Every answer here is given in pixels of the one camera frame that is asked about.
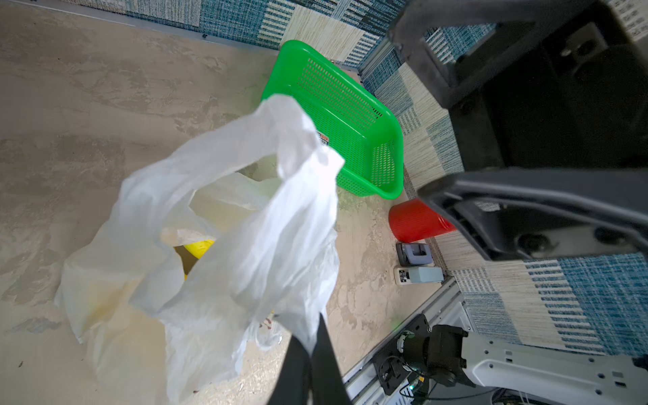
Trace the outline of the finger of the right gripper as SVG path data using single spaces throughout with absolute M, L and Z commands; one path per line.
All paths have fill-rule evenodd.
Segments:
M 588 1 L 412 1 L 388 38 L 439 105 L 449 109 L 589 6 Z
M 509 168 L 418 189 L 491 262 L 647 253 L 647 171 Z

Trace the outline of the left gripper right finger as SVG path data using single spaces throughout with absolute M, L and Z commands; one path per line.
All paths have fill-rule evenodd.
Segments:
M 317 345 L 312 353 L 313 403 L 321 405 L 351 405 L 339 365 L 332 347 L 324 316 L 320 315 Z

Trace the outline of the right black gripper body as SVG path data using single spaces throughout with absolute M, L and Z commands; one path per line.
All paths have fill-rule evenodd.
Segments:
M 647 171 L 647 62 L 601 1 L 450 108 L 463 172 Z

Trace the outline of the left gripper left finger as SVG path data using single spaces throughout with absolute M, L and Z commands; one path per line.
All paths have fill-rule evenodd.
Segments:
M 307 405 L 311 386 L 311 357 L 292 337 L 278 381 L 267 405 Z

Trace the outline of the white plastic bag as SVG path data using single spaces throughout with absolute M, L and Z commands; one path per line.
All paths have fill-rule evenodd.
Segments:
M 343 163 L 276 94 L 125 179 L 56 297 L 101 385 L 132 403 L 183 403 L 239 375 L 269 316 L 312 351 L 339 273 Z M 206 240 L 200 259 L 184 247 Z

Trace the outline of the yellow banana bunch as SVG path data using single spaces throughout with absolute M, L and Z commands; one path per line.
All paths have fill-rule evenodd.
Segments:
M 214 244 L 214 240 L 197 241 L 194 243 L 186 244 L 185 249 L 195 258 L 200 259 Z

